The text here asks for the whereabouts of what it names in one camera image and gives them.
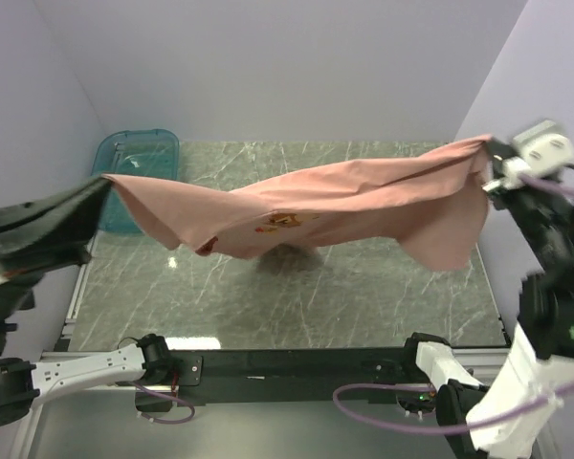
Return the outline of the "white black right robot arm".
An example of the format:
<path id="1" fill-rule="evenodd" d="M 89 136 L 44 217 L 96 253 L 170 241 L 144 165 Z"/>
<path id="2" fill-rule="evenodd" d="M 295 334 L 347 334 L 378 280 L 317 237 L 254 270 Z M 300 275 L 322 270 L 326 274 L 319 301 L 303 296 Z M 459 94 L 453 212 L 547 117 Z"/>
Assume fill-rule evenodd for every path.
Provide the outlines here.
<path id="1" fill-rule="evenodd" d="M 485 192 L 510 212 L 541 265 L 522 281 L 511 349 L 484 385 L 444 339 L 415 333 L 401 370 L 414 382 L 429 378 L 437 423 L 456 457 L 527 458 L 574 390 L 574 189 L 560 182 L 574 165 L 574 147 L 553 133 L 487 148 L 494 178 Z"/>

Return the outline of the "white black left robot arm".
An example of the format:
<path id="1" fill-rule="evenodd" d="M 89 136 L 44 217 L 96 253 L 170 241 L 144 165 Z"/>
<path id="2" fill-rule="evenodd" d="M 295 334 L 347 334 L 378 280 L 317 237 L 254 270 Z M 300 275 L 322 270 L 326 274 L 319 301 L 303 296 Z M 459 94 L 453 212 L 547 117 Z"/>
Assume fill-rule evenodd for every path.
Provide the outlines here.
<path id="1" fill-rule="evenodd" d="M 159 384 L 174 366 L 164 338 L 149 334 L 112 352 L 63 362 L 6 358 L 10 321 L 35 306 L 33 289 L 53 271 L 91 259 L 112 181 L 93 177 L 46 199 L 0 208 L 0 426 L 80 390 L 114 383 Z"/>

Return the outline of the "pink t shirt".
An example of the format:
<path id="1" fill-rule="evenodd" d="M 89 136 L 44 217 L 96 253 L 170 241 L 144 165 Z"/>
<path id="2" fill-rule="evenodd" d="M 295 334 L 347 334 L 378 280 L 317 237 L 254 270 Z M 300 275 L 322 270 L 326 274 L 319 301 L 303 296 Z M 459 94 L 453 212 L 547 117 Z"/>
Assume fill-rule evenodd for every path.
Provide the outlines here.
<path id="1" fill-rule="evenodd" d="M 118 174 L 111 182 L 139 228 L 170 250 L 253 259 L 280 245 L 312 251 L 384 237 L 430 270 L 454 271 L 488 215 L 486 142 L 304 168 L 232 191 Z"/>

